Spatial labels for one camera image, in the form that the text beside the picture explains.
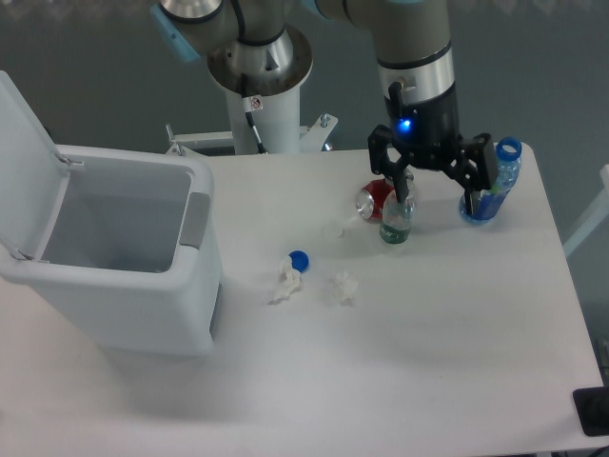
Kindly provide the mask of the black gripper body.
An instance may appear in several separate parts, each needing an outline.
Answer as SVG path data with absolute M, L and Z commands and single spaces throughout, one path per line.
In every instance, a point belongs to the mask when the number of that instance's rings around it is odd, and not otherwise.
M 416 169 L 447 171 L 459 155 L 459 114 L 456 85 L 439 96 L 406 103 L 403 85 L 388 87 L 385 107 L 391 144 L 405 163 Z

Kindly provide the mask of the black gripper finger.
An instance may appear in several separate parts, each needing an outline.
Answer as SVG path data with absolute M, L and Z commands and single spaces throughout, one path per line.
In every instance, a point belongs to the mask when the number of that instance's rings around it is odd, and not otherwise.
M 378 125 L 367 138 L 367 147 L 370 160 L 370 169 L 374 174 L 382 174 L 393 182 L 396 198 L 404 203 L 410 191 L 407 185 L 405 169 L 407 163 L 400 157 L 393 161 L 389 157 L 388 149 L 393 145 L 393 134 L 390 128 Z
M 480 193 L 490 190 L 497 179 L 497 156 L 492 136 L 489 133 L 480 133 L 472 138 L 459 136 L 450 152 L 447 175 L 463 189 L 465 214 L 474 215 L 478 210 Z

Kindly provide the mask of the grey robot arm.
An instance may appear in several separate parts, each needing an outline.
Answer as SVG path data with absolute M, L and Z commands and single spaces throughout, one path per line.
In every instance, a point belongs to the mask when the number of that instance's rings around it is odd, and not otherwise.
M 290 26 L 289 1 L 156 1 L 152 15 L 182 58 L 205 57 L 216 83 L 236 100 L 236 125 L 298 88 L 312 68 L 305 36 Z M 498 160 L 489 134 L 462 137 L 448 9 L 443 1 L 313 1 L 325 19 L 369 33 L 389 118 L 367 144 L 371 170 L 408 193 L 407 168 L 435 170 L 463 189 L 467 213 L 493 187 Z

